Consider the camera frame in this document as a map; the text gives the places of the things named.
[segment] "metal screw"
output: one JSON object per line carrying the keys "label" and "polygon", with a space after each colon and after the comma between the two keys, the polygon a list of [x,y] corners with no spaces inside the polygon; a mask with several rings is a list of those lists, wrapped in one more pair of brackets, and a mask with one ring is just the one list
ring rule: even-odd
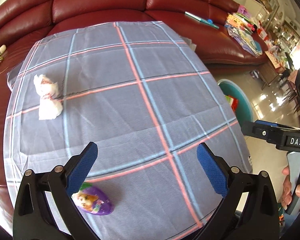
{"label": "metal screw", "polygon": [[32,174],[32,171],[31,170],[26,170],[26,172],[25,172],[25,175],[26,176],[30,176]]}
{"label": "metal screw", "polygon": [[233,172],[233,173],[239,173],[239,168],[238,167],[236,167],[236,166],[233,166],[233,167],[231,167],[231,171]]}
{"label": "metal screw", "polygon": [[57,166],[57,167],[54,168],[54,171],[55,172],[60,172],[60,171],[62,171],[62,169],[63,169],[62,166]]}
{"label": "metal screw", "polygon": [[266,172],[266,171],[262,171],[262,172],[261,172],[261,175],[262,175],[263,177],[265,177],[265,178],[266,178],[266,177],[268,177],[268,172]]}

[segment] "fingernail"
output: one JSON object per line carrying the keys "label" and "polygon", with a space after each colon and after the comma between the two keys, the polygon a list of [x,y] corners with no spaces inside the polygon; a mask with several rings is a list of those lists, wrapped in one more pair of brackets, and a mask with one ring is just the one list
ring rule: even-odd
{"label": "fingernail", "polygon": [[300,194],[300,185],[298,185],[296,188],[296,194]]}
{"label": "fingernail", "polygon": [[288,195],[288,194],[290,193],[289,188],[288,188],[288,187],[285,187],[285,188],[284,188],[284,192],[285,192],[286,195]]}

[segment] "black gripper frame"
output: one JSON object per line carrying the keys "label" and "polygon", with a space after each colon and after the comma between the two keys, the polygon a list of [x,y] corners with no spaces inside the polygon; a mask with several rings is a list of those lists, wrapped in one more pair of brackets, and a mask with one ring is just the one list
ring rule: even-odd
{"label": "black gripper frame", "polygon": [[[45,173],[36,174],[33,170],[25,172],[19,187],[13,217],[14,240],[100,240],[69,197],[69,192],[66,191],[67,176],[71,174],[91,147],[96,148],[97,145],[90,142],[81,154],[72,156],[64,167],[58,165],[52,171]],[[45,191],[52,193],[60,215],[71,235],[58,229]]]}
{"label": "black gripper frame", "polygon": [[[228,192],[198,234],[196,240],[278,240],[278,205],[266,171],[258,175],[233,170],[222,157],[215,156],[203,143],[227,179]],[[241,195],[248,198],[240,218],[235,215]]]}

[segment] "cartoon character print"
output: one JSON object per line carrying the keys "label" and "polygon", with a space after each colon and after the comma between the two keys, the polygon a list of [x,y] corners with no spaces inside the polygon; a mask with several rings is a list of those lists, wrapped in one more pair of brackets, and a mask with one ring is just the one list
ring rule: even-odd
{"label": "cartoon character print", "polygon": [[77,206],[91,213],[99,212],[101,204],[104,203],[97,195],[89,195],[82,191],[76,193],[73,199]]}

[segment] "book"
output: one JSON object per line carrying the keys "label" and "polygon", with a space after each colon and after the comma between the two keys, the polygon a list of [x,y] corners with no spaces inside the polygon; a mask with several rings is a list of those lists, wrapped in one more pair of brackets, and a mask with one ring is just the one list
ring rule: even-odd
{"label": "book", "polygon": [[213,23],[210,23],[210,22],[208,22],[208,21],[205,20],[205,19],[202,19],[202,18],[198,17],[197,15],[194,15],[194,14],[189,13],[189,12],[185,12],[185,14],[186,14],[186,15],[189,15],[189,16],[191,16],[192,18],[194,18],[194,19],[196,19],[196,20],[198,20],[198,21],[200,21],[200,22],[202,22],[202,23],[204,23],[204,24],[207,24],[207,25],[209,25],[209,26],[211,26],[211,27],[213,27],[213,28],[219,29],[219,26],[217,26],[217,25],[215,25],[215,24],[213,24]]}

